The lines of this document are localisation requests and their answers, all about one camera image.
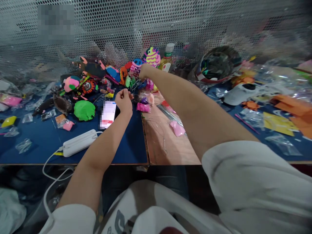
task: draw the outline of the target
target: white cable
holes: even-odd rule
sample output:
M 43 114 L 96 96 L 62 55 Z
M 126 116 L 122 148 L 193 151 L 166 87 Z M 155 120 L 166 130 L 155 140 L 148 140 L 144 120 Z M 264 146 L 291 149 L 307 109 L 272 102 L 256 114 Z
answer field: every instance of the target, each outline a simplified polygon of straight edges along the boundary
M 52 179 L 52 180 L 57 180 L 57 178 L 54 178 L 54 177 L 49 176 L 48 174 L 46 174 L 46 173 L 45 173 L 45 167 L 46 167 L 47 162 L 50 160 L 50 158 L 52 158 L 56 152 L 62 151 L 62 150 L 63 150 L 63 147 L 60 147 L 57 151 L 55 151 L 55 152 L 48 158 L 48 160 L 47 160 L 47 161 L 45 162 L 45 164 L 43 165 L 42 173 L 43 173 L 46 177 L 48 177 L 48 178 L 50 178 L 50 179 Z M 66 180 L 66 179 L 68 179 L 68 178 L 71 177 L 71 176 L 72 176 L 72 174 L 71 174 L 70 176 L 66 177 L 65 179 L 61 179 L 61 180 L 59 180 L 59 181 Z
M 49 209 L 49 207 L 48 207 L 48 204 L 47 204 L 47 202 L 46 202 L 46 196 L 47 196 L 47 194 L 48 194 L 50 188 L 51 188 L 57 181 L 63 181 L 63 180 L 68 179 L 69 177 L 71 177 L 72 174 L 71 174 L 70 176 L 66 177 L 65 179 L 61 179 L 61 180 L 60 180 L 60 178 L 61 178 L 68 170 L 74 171 L 74 169 L 72 169 L 71 167 L 69 167 L 69 168 L 67 168 L 58 178 L 54 178 L 54 177 L 49 176 L 48 174 L 45 173 L 45 167 L 46 167 L 47 162 L 50 160 L 50 158 L 52 158 L 52 157 L 54 156 L 54 154 L 55 154 L 56 152 L 62 151 L 62 150 L 63 150 L 63 147 L 60 147 L 57 151 L 55 151 L 55 152 L 48 158 L 48 160 L 45 162 L 45 164 L 44 164 L 44 166 L 43 166 L 43 168 L 42 168 L 42 173 L 43 173 L 46 177 L 48 177 L 48 178 L 54 180 L 54 182 L 48 187 L 48 189 L 46 190 L 46 192 L 45 192 L 45 194 L 44 194 L 44 196 L 43 196 L 43 205 L 44 205 L 45 210 L 46 210 L 47 214 L 49 215 L 49 217 L 52 217 L 52 213 L 51 213 L 51 211 L 50 211 L 50 209 Z
M 47 196 L 47 194 L 48 194 L 48 191 L 50 190 L 50 188 L 51 188 L 57 181 L 65 180 L 65 179 L 62 179 L 62 180 L 59 180 L 59 179 L 60 179 L 60 178 L 65 174 L 65 172 L 67 172 L 68 170 L 72 170 L 72 168 L 67 168 L 57 179 L 55 179 L 54 182 L 48 187 L 48 189 L 47 189 L 46 192 L 45 192 L 45 195 L 43 196 L 43 205 L 44 205 L 45 210 L 46 210 L 46 212 L 48 213 L 49 217 L 52 217 L 52 213 L 51 213 L 51 211 L 50 211 L 50 209 L 49 209 L 49 207 L 48 207 L 48 203 L 46 202 L 46 196 Z

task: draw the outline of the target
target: hand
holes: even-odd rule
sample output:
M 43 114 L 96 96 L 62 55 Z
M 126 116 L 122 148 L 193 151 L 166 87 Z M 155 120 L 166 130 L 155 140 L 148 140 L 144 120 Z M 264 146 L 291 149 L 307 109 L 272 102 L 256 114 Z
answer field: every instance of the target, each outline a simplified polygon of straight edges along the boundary
M 122 113 L 132 114 L 132 103 L 133 94 L 131 94 L 127 89 L 120 90 L 115 97 L 115 102 Z
M 140 74 L 139 74 L 139 79 L 143 82 L 146 78 L 148 78 L 148 74 L 150 70 L 154 68 L 151 65 L 147 63 L 143 63 L 141 66 Z

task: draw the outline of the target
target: perforated metal wall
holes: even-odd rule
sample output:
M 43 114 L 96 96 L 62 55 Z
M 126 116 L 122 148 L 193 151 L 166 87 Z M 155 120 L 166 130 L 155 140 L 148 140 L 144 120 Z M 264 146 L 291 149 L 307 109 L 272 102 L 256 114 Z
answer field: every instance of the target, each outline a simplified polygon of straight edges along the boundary
M 73 5 L 72 41 L 38 42 L 38 5 Z M 162 55 L 170 42 L 179 64 L 224 44 L 244 59 L 303 57 L 311 49 L 311 13 L 310 0 L 2 0 L 0 71 L 23 82 L 48 82 L 64 73 L 80 75 L 71 66 L 79 56 L 120 68 L 149 46 Z

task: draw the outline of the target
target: smartphone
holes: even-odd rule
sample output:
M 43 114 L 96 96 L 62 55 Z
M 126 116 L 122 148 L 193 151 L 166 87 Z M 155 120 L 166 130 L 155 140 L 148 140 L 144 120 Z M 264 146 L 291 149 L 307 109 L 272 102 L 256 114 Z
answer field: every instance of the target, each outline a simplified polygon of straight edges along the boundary
M 116 109 L 116 102 L 104 101 L 103 108 L 101 109 L 99 129 L 106 129 L 114 122 L 118 115 L 118 112 L 120 112 L 119 109 Z

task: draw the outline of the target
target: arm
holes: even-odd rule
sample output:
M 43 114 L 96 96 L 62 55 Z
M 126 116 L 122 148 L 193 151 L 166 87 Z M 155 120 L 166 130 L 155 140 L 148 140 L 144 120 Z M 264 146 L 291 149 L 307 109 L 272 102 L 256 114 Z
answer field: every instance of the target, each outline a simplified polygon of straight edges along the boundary
M 89 147 L 57 206 L 83 204 L 97 211 L 104 172 L 111 164 L 132 116 L 133 95 L 127 89 L 116 95 L 120 114 Z
M 200 159 L 211 147 L 229 141 L 258 141 L 217 103 L 189 81 L 148 64 L 140 78 L 150 78 L 179 115 L 192 147 Z

